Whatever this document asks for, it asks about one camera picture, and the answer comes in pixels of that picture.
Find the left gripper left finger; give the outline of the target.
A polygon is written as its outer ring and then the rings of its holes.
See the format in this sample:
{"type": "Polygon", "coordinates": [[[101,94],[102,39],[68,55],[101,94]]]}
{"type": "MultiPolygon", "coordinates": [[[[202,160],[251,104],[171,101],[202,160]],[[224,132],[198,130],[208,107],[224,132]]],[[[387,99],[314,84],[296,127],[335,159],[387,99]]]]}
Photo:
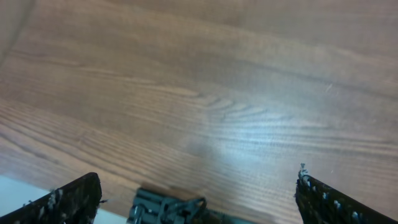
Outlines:
{"type": "Polygon", "coordinates": [[[1,224],[92,224],[102,198],[98,174],[89,172],[1,217],[1,224]]]}

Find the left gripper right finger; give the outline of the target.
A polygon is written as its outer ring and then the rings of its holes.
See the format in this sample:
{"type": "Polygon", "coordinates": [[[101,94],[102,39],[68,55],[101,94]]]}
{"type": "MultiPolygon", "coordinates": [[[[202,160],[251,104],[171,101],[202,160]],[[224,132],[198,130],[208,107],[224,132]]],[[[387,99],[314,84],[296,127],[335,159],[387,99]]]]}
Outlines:
{"type": "Polygon", "coordinates": [[[312,177],[304,163],[298,172],[295,201],[304,224],[397,224],[312,177]]]}

